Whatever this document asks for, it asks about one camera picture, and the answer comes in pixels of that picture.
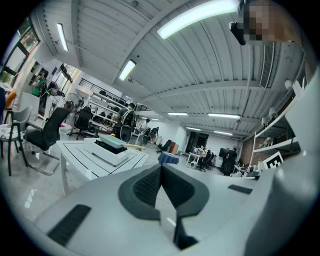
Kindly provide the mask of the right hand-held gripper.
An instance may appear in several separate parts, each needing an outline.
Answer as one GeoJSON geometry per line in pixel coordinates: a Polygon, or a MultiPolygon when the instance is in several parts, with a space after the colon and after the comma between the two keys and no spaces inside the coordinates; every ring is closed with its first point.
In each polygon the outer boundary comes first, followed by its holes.
{"type": "Polygon", "coordinates": [[[271,256],[297,233],[320,199],[320,74],[285,115],[301,149],[276,168],[245,256],[271,256]]]}

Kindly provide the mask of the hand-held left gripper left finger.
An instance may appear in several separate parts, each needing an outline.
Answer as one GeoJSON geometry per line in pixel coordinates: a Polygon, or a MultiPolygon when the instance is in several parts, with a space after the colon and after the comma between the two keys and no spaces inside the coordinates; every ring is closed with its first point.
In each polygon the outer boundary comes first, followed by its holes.
{"type": "Polygon", "coordinates": [[[134,217],[159,221],[161,214],[156,209],[156,200],[161,185],[162,165],[156,164],[126,179],[118,189],[118,199],[134,217]]]}

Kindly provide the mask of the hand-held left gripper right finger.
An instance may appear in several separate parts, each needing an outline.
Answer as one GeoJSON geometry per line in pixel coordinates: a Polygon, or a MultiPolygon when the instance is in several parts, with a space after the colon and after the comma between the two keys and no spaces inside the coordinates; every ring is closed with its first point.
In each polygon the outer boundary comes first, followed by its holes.
{"type": "Polygon", "coordinates": [[[187,235],[182,220],[197,216],[207,204],[210,192],[205,184],[169,164],[161,165],[160,175],[161,185],[176,210],[173,243],[184,250],[198,241],[187,235]]]}

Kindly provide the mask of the black portable stove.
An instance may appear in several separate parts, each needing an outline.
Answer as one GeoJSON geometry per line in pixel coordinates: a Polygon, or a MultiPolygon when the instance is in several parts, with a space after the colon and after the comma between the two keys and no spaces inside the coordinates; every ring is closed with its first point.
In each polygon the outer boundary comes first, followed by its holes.
{"type": "Polygon", "coordinates": [[[128,149],[115,153],[114,149],[109,150],[101,146],[100,141],[97,138],[84,138],[83,149],[113,166],[119,165],[130,157],[128,149]]]}

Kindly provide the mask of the square pan with wooden handle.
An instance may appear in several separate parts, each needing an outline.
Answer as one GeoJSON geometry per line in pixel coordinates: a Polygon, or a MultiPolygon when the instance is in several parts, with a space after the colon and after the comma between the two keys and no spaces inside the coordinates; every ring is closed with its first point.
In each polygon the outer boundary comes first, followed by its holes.
{"type": "Polygon", "coordinates": [[[99,136],[99,139],[101,142],[115,148],[134,148],[134,149],[141,149],[145,150],[146,148],[144,146],[136,145],[136,144],[128,144],[125,141],[118,139],[110,134],[102,134],[99,136]]]}

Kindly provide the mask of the blue draped stool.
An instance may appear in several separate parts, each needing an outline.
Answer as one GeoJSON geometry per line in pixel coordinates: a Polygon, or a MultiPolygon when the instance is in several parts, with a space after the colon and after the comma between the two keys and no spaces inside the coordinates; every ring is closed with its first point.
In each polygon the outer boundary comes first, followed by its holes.
{"type": "Polygon", "coordinates": [[[160,164],[175,164],[177,165],[179,163],[179,157],[169,153],[169,152],[162,152],[160,156],[158,157],[158,162],[160,164]]]}

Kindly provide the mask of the black swivel office chair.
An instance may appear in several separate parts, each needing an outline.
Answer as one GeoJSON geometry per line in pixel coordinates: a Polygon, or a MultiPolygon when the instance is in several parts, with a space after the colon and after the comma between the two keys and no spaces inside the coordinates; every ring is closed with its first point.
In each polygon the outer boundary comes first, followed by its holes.
{"type": "Polygon", "coordinates": [[[89,131],[89,122],[93,117],[93,113],[91,111],[91,108],[88,106],[85,106],[84,108],[80,109],[79,115],[77,119],[74,122],[74,127],[77,128],[79,131],[78,133],[75,133],[76,140],[79,139],[80,136],[86,137],[86,133],[89,131]]]}
{"type": "Polygon", "coordinates": [[[168,140],[165,142],[164,145],[159,144],[159,145],[158,145],[159,150],[157,150],[156,152],[157,152],[157,153],[166,152],[166,151],[168,150],[169,146],[171,145],[171,143],[172,143],[172,141],[171,141],[170,139],[168,139],[168,140]]]}

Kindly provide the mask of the white shelf with storage bins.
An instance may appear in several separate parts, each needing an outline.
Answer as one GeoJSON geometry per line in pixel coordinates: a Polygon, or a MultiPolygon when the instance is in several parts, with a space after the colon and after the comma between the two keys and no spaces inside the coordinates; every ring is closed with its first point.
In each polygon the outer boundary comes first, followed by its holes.
{"type": "Polygon", "coordinates": [[[290,104],[279,115],[271,108],[270,116],[262,118],[262,128],[255,131],[253,137],[249,171],[262,162],[269,162],[270,168],[277,167],[286,157],[301,151],[298,139],[285,117],[291,108],[290,104]]]}

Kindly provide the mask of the white table with black lines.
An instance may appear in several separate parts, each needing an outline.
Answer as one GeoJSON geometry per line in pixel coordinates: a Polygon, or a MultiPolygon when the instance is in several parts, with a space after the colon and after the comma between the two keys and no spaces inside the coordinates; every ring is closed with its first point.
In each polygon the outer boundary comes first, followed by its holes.
{"type": "Polygon", "coordinates": [[[129,148],[127,159],[113,166],[102,158],[84,149],[84,141],[58,140],[60,149],[60,170],[65,195],[70,193],[67,174],[72,176],[80,185],[86,182],[130,169],[142,167],[149,155],[139,150],[129,148]]]}

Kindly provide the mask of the white storage bin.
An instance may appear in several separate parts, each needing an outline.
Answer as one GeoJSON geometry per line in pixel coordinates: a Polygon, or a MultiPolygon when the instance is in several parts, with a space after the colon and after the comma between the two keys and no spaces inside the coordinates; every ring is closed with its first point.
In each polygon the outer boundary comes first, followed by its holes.
{"type": "Polygon", "coordinates": [[[59,140],[68,141],[72,133],[72,127],[69,124],[62,123],[59,127],[59,140]]]}

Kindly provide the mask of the white shelf with black bags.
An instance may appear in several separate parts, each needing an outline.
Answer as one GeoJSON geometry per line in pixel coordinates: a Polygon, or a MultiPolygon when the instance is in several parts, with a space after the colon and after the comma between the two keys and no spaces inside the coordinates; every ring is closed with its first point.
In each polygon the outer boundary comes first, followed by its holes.
{"type": "Polygon", "coordinates": [[[121,109],[128,110],[127,106],[96,92],[90,93],[85,105],[90,108],[93,114],[90,120],[91,124],[105,128],[113,128],[117,124],[115,118],[121,109]]]}

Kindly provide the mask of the black mesh sled chair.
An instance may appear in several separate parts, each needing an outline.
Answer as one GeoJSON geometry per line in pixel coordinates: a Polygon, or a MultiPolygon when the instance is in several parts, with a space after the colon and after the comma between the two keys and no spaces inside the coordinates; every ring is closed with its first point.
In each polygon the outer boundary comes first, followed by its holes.
{"type": "Polygon", "coordinates": [[[58,157],[47,153],[47,151],[60,139],[60,126],[69,116],[71,110],[69,108],[57,107],[50,118],[45,121],[43,127],[37,126],[28,122],[26,127],[32,127],[26,130],[25,140],[30,144],[31,154],[36,155],[34,147],[42,150],[42,154],[55,160],[60,160],[58,157]]]}

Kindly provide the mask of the black railing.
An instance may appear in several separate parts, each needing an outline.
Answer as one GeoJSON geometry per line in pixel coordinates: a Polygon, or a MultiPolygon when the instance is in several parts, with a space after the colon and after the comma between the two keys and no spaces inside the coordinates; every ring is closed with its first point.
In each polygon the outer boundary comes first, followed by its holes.
{"type": "Polygon", "coordinates": [[[118,91],[117,89],[106,85],[106,84],[102,84],[101,86],[92,83],[90,81],[88,81],[87,79],[82,78],[79,82],[79,88],[86,88],[90,91],[99,93],[100,91],[104,91],[107,95],[110,96],[116,96],[116,97],[121,97],[123,95],[122,92],[118,91]]]}

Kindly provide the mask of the white chair with black legs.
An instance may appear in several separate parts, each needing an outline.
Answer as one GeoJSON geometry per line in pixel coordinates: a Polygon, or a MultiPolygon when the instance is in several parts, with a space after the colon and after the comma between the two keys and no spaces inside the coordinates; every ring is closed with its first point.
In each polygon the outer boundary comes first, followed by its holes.
{"type": "Polygon", "coordinates": [[[23,142],[25,141],[27,122],[30,119],[31,113],[32,113],[31,106],[27,106],[23,110],[19,110],[19,111],[13,111],[12,109],[9,109],[6,111],[3,124],[11,125],[12,129],[14,126],[16,126],[18,130],[17,138],[14,138],[14,139],[12,139],[11,137],[9,139],[0,138],[0,156],[2,158],[4,158],[4,143],[7,143],[7,167],[8,167],[9,176],[12,175],[12,168],[11,168],[12,143],[14,143],[17,153],[22,153],[22,157],[26,167],[29,166],[26,155],[25,155],[23,142]]]}

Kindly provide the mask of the dark framed window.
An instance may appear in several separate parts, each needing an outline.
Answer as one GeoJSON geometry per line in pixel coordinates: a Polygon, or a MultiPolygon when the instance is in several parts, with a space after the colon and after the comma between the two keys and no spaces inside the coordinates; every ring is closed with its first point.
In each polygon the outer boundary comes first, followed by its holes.
{"type": "Polygon", "coordinates": [[[58,90],[67,95],[80,72],[81,71],[79,69],[69,64],[61,64],[57,78],[54,79],[58,90]]]}
{"type": "Polygon", "coordinates": [[[0,82],[7,83],[10,87],[14,86],[19,72],[39,42],[40,39],[28,16],[16,30],[0,61],[0,82]]]}

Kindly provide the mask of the floral round seat cushion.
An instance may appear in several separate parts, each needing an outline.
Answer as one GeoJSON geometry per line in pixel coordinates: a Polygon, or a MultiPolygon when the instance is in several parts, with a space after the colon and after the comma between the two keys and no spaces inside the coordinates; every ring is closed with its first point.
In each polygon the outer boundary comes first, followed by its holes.
{"type": "Polygon", "coordinates": [[[18,136],[19,133],[16,126],[12,128],[10,124],[0,124],[0,139],[8,140],[10,137],[15,139],[18,136]]]}

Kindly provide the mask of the ceiling air vent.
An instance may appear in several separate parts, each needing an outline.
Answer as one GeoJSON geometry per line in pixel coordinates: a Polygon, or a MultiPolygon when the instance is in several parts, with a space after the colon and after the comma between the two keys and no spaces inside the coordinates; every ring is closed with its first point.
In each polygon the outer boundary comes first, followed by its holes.
{"type": "Polygon", "coordinates": [[[269,41],[263,47],[263,63],[259,86],[266,89],[270,80],[275,55],[275,43],[269,41]]]}

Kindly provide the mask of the white frame cart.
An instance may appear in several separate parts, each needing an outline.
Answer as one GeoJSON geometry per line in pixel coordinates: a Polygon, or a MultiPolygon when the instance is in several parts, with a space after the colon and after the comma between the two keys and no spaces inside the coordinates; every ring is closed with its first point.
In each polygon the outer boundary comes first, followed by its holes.
{"type": "Polygon", "coordinates": [[[205,156],[204,155],[199,155],[195,153],[189,153],[187,161],[186,161],[186,167],[191,168],[191,169],[198,169],[199,171],[205,172],[205,156]],[[194,168],[190,167],[191,162],[196,162],[196,166],[194,168]]]}

